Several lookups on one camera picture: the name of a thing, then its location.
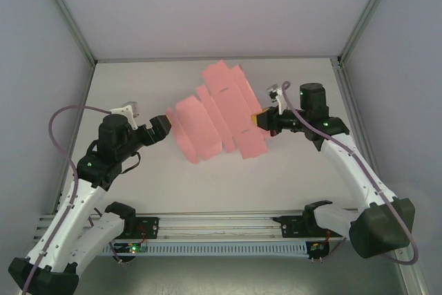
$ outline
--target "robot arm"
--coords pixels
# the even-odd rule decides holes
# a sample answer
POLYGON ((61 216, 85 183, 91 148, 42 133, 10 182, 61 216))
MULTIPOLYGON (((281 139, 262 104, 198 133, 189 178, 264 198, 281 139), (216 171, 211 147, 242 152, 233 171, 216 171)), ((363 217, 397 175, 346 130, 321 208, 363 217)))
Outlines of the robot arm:
POLYGON ((408 246, 410 241, 407 235, 385 204, 381 194, 391 202, 409 230, 414 220, 413 204, 407 198, 399 200, 382 183, 356 148, 343 121, 329 116, 325 89, 322 84, 303 84, 300 87, 301 109, 297 110, 297 113, 314 129, 333 137, 331 140, 318 135, 316 131, 305 126, 293 111, 286 109, 281 88, 272 86, 268 93, 278 105, 254 115, 253 120, 257 126, 270 131, 272 136, 279 134, 283 129, 294 133, 304 133, 305 137, 313 142, 316 149, 339 172, 358 209, 357 212, 348 211, 337 207, 330 201, 315 202, 308 205, 304 212, 307 226, 329 229, 344 237, 349 237, 354 249, 363 258, 408 246), (344 149, 335 141, 344 144, 349 150, 344 149), (361 161, 371 180, 356 161, 355 156, 361 161))
POLYGON ((98 140, 92 142, 78 162, 77 186, 75 182, 71 184, 59 213, 28 256, 15 258, 9 266, 9 273, 21 289, 28 281, 31 294, 73 294, 79 276, 106 243, 123 232, 130 234, 133 231, 135 210, 114 202, 94 227, 79 239, 94 206, 122 173, 122 163, 134 155, 140 158, 137 151, 141 147, 163 140, 169 134, 171 124, 165 115, 159 115, 150 120, 151 128, 137 126, 134 120, 136 103, 110 112, 99 126, 98 140))

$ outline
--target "pink cloth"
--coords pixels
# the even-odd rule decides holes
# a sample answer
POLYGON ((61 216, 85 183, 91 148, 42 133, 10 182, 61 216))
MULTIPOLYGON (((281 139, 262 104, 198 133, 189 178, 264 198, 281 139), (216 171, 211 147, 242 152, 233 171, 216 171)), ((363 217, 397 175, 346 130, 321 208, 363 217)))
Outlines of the pink cloth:
POLYGON ((186 158, 197 164, 219 154, 222 145, 228 153, 238 147, 243 159, 266 153, 270 135, 251 120, 262 109, 241 67, 219 61, 201 76, 207 86, 196 88, 200 100, 192 95, 176 104, 176 113, 166 111, 186 158))

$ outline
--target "white wall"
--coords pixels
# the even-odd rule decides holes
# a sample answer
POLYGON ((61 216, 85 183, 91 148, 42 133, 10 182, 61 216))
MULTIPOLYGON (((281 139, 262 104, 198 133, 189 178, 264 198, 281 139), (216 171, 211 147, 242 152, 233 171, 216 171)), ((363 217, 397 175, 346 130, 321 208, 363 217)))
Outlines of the white wall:
POLYGON ((338 55, 367 0, 66 0, 96 59, 338 55))
MULTIPOLYGON (((56 194, 61 158, 48 120, 80 101, 90 68, 51 0, 0 0, 0 68, 0 294, 9 295, 8 265, 26 255, 56 194)), ((56 123, 65 145, 75 116, 56 123)))
POLYGON ((382 0, 347 64, 382 178, 416 206, 414 235, 442 291, 442 2, 382 0))

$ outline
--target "pink fabric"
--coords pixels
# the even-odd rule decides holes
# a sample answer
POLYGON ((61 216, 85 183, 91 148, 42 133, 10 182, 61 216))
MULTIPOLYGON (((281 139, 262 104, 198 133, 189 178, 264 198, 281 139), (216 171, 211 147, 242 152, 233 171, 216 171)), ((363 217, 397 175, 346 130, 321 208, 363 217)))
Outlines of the pink fabric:
POLYGON ((176 114, 166 111, 186 158, 194 164, 199 157, 208 160, 222 151, 222 144, 227 152, 238 147, 244 159, 266 153, 269 134, 251 120, 262 109, 241 67, 230 69, 219 61, 201 76, 207 85, 196 88, 201 101, 190 96, 176 104, 176 114))

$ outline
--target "white table surface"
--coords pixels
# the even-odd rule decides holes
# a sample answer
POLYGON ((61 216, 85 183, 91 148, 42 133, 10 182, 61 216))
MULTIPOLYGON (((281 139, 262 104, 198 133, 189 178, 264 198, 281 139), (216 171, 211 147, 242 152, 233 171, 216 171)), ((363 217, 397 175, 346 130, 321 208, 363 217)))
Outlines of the white table surface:
MULTIPOLYGON (((195 93, 196 86, 203 83, 201 71, 213 63, 98 64, 86 104, 111 109, 136 101, 141 110, 137 123, 148 123, 151 117, 164 114, 167 107, 195 93)), ((298 106, 301 84, 322 83, 331 115, 349 127, 329 59, 242 59, 226 63, 241 65, 263 107, 270 106, 265 89, 272 84, 291 81, 289 96, 298 106)), ((75 164, 97 138, 102 118, 101 113, 85 111, 73 152, 75 164)), ((269 152, 258 158, 243 160, 239 151, 223 152, 194 165, 169 135, 163 142, 140 149, 142 163, 119 176, 98 207, 104 209, 119 201, 135 207, 138 213, 277 211, 303 209, 324 199, 354 207, 337 171, 302 133, 284 132, 267 144, 269 152)), ((136 158, 128 160, 123 168, 135 162, 136 158)))

